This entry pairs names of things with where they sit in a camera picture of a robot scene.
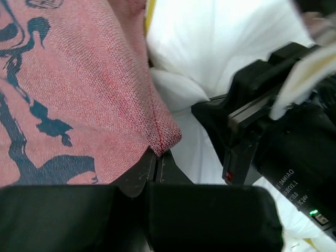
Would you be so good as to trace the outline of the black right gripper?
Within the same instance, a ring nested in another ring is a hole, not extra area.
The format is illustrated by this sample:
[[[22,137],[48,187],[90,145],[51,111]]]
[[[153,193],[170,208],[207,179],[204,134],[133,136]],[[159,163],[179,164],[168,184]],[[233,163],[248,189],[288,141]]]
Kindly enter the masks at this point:
[[[265,70],[262,64],[258,60],[237,72],[227,95],[191,107],[216,154],[225,155],[223,178],[228,184],[244,184],[255,153],[248,148],[247,157],[240,158],[233,147],[253,140],[250,126],[261,117],[279,120],[291,106],[306,101],[319,81],[335,72],[335,43],[310,48],[290,43],[271,54]]]

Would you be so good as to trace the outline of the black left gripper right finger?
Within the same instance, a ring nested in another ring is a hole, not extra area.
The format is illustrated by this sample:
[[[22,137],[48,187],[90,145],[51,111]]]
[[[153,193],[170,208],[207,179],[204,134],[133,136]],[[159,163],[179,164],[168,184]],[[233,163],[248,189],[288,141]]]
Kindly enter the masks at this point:
[[[145,186],[145,236],[152,251],[281,251],[282,225],[270,193],[255,186],[173,181],[177,167],[150,158]]]

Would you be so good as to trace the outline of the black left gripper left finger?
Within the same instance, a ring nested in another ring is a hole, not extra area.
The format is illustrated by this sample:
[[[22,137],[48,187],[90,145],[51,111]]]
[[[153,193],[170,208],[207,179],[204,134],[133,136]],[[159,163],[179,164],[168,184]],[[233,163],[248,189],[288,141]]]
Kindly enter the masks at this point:
[[[141,194],[156,155],[109,185],[8,186],[1,189],[1,251],[149,251]]]

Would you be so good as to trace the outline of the pink and red pillowcase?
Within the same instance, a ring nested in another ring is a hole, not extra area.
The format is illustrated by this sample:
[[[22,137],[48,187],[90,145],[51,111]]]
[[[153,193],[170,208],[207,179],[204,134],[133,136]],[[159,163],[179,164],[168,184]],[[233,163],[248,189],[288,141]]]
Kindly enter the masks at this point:
[[[111,183],[181,132],[149,73],[146,1],[1,1],[1,186]]]

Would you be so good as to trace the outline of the white pillow with yellow edge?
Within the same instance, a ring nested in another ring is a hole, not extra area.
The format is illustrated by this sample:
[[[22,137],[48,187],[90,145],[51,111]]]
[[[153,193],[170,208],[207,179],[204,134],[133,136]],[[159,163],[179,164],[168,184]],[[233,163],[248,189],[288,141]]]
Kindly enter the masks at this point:
[[[295,1],[150,1],[146,35],[150,74],[182,131],[172,155],[196,184],[228,185],[211,140],[191,107],[228,93],[235,73],[289,43],[312,47]],[[281,251],[335,251],[335,238],[292,235]]]

